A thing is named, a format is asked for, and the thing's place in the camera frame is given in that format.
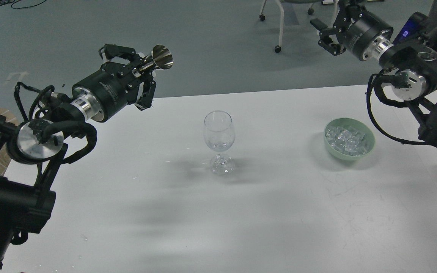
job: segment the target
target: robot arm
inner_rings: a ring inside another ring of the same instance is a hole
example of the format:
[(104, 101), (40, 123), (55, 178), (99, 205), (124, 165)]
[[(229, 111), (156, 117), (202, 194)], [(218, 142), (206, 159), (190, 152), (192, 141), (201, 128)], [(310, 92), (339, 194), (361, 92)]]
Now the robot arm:
[[(338, 17), (332, 28), (318, 19), (311, 24), (319, 30), (318, 44), (334, 56), (346, 50), (360, 61), (374, 58), (382, 70), (373, 74), (366, 92), (367, 111), (373, 125), (384, 135), (402, 144), (431, 145), (437, 148), (437, 102), (426, 95), (437, 90), (437, 45), (426, 35), (427, 17), (413, 14), (390, 41), (393, 29), (360, 5), (364, 0), (340, 0)], [(386, 85), (392, 86), (400, 99), (388, 99)], [(371, 111), (371, 93), (392, 107), (407, 107), (419, 123), (418, 139), (409, 141), (393, 137), (375, 121)]]
[[(99, 53), (104, 64), (73, 86), (73, 98), (54, 92), (53, 86), (38, 90), (17, 83), (14, 97), (24, 121), (15, 126), (0, 116), (0, 150), (6, 145), (15, 161), (38, 166), (33, 186), (0, 176), (0, 269), (9, 244), (26, 242), (28, 233), (40, 233), (50, 219), (55, 204), (50, 187), (59, 167), (81, 159), (95, 147), (97, 131), (85, 121), (105, 122), (130, 104), (139, 110), (151, 107), (156, 88), (152, 72), (173, 65), (172, 55), (163, 45), (156, 45), (146, 57), (132, 48), (107, 44)], [(117, 57), (129, 63), (111, 62)], [(29, 115), (19, 100), (21, 87), (38, 93)], [(86, 137), (87, 145), (65, 157), (68, 137)], [(42, 172), (45, 161), (48, 164)]]

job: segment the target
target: glass stem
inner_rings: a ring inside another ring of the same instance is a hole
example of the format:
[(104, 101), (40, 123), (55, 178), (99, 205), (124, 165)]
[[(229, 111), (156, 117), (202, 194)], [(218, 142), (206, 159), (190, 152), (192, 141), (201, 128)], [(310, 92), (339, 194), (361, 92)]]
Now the glass stem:
[(225, 163), (226, 163), (226, 161), (225, 161), (225, 157), (223, 156), (223, 154), (219, 154), (219, 158), (218, 158), (218, 160), (217, 160), (217, 162), (220, 164), (220, 165), (224, 165)]

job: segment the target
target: white table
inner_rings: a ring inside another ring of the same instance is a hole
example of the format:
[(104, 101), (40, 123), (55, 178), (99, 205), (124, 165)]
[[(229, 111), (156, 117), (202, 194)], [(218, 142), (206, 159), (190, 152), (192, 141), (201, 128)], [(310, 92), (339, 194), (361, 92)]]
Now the white table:
[[(375, 131), (365, 89), (162, 98), (94, 122), (97, 147), (62, 166), (52, 218), (10, 245), (1, 272), (437, 272), (437, 150)], [(373, 109), (387, 131), (415, 138), (410, 114)], [(212, 110), (236, 128), (227, 176), (208, 169)], [(358, 162), (323, 144), (324, 126), (344, 116), (376, 135)], [(12, 162), (6, 174), (31, 184), (28, 173)]]

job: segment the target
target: silver metal disc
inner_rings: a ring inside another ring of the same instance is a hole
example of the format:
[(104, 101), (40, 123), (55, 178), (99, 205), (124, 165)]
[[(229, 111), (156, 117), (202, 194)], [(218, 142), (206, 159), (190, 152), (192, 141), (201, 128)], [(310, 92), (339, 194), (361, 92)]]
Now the silver metal disc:
[(48, 142), (38, 143), (38, 139), (33, 134), (33, 129), (30, 128), (30, 123), (26, 123), (21, 127), (18, 133), (17, 145), (22, 154), (31, 159), (48, 159), (56, 155), (64, 144), (63, 132), (54, 133)]
[(392, 91), (394, 91), (394, 94), (401, 100), (414, 100), (422, 95), (424, 95), (426, 88), (427, 88), (427, 82), (426, 79), (415, 73), (414, 71), (411, 71), (409, 69), (405, 71), (401, 71), (401, 73), (406, 74), (406, 81), (409, 84), (409, 88), (392, 88)]

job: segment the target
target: gray carpet floor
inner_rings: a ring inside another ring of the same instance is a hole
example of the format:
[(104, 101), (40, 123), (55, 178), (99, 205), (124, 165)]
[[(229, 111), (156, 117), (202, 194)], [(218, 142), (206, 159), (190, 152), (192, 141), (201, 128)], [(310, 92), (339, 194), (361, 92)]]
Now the gray carpet floor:
[[(18, 6), (40, 0), (23, 0)], [(48, 0), (14, 10), (0, 6), (0, 107), (18, 113), (12, 91), (22, 80), (36, 88), (71, 86), (101, 65), (97, 51), (105, 43), (149, 53), (167, 46), (175, 64), (156, 72), (155, 97), (255, 92), (366, 84), (380, 67), (346, 52), (333, 57), (317, 44), (309, 24), (330, 22), (333, 5), (286, 5), (283, 48), (279, 8), (269, 0), (259, 20), (261, 0)], [(369, 11), (393, 26), (397, 35), (416, 11), (428, 14), (432, 1), (367, 2)], [(34, 93), (22, 92), (25, 107)]]

